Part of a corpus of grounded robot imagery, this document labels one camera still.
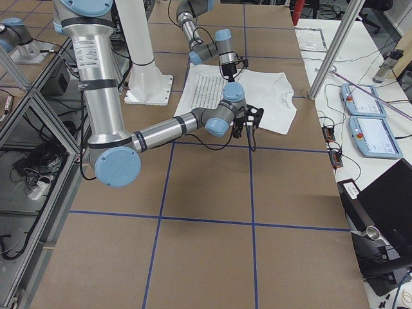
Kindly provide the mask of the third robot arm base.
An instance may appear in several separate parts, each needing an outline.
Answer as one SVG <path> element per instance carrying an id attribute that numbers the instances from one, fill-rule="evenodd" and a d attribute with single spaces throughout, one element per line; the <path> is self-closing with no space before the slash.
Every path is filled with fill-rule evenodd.
<path id="1" fill-rule="evenodd" d="M 17 64 L 40 64 L 49 53 L 54 52 L 54 44 L 37 42 L 20 18 L 1 20 L 1 47 L 11 54 Z"/>

